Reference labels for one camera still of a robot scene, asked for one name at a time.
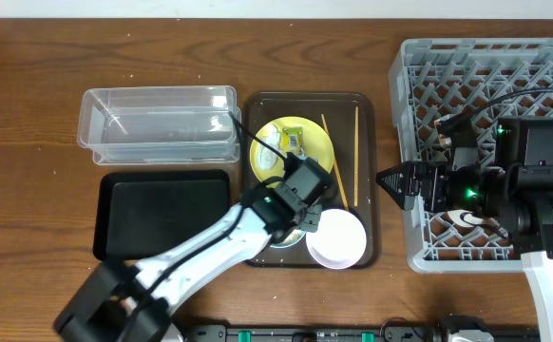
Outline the white paper cup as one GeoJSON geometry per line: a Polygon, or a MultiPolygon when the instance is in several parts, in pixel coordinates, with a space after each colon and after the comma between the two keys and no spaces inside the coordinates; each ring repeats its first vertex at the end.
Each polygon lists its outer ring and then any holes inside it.
{"type": "Polygon", "coordinates": [[[463,228],[473,228],[484,223],[482,218],[477,218],[466,210],[451,210],[447,211],[447,214],[455,225],[463,228]]]}

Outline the green yellow snack wrapper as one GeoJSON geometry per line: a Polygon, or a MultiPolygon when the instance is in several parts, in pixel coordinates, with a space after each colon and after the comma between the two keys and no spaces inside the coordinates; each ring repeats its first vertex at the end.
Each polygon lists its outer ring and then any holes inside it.
{"type": "Polygon", "coordinates": [[[292,153],[301,159],[306,157],[303,145],[303,129],[299,126],[281,130],[281,147],[285,153],[292,153]]]}

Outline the yellow round plate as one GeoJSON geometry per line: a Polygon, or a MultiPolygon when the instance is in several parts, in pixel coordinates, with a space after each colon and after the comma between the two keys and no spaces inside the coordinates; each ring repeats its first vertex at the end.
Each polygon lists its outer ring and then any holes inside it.
{"type": "MultiPolygon", "coordinates": [[[[301,117],[281,117],[264,125],[256,136],[282,157],[286,157],[287,153],[281,147],[281,130],[295,126],[303,129],[305,158],[315,160],[330,173],[334,164],[334,147],[325,130],[317,123],[301,117]]],[[[249,163],[259,181],[270,177],[283,177],[285,174],[283,159],[256,140],[251,142],[249,163]]]]}

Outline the light blue bowl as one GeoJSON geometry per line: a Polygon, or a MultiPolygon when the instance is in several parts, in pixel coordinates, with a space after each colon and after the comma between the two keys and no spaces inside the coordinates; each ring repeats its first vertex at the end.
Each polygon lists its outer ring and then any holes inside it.
{"type": "Polygon", "coordinates": [[[305,231],[294,229],[289,236],[287,236],[280,243],[273,243],[270,245],[271,248],[289,248],[300,242],[306,235],[305,231]]]}

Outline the pink white bowl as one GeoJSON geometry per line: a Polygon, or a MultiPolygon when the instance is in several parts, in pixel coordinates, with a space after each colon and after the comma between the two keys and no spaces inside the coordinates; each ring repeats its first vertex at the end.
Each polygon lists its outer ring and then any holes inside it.
{"type": "Polygon", "coordinates": [[[368,242],[362,222],[343,209],[323,211],[317,230],[305,239],[311,257],[334,270],[351,268],[364,255],[368,242]]]}

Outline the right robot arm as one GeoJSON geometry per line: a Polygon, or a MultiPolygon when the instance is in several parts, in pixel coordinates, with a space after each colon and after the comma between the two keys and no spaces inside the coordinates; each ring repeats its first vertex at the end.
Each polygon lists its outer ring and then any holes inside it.
{"type": "Polygon", "coordinates": [[[428,212],[464,210],[496,219],[520,256],[539,321],[553,341],[553,119],[499,120],[496,169],[404,161],[380,171],[377,184],[404,211],[421,199],[428,212]]]}

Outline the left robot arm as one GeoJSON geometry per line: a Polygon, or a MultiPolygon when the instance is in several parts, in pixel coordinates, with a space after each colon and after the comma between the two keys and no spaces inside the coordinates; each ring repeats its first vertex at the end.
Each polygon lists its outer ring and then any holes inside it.
{"type": "Polygon", "coordinates": [[[248,190],[216,223],[133,265],[102,261],[53,322],[65,341],[181,341],[172,314],[229,268],[280,243],[301,225],[333,180],[317,161],[285,159],[283,177],[248,190]]]}

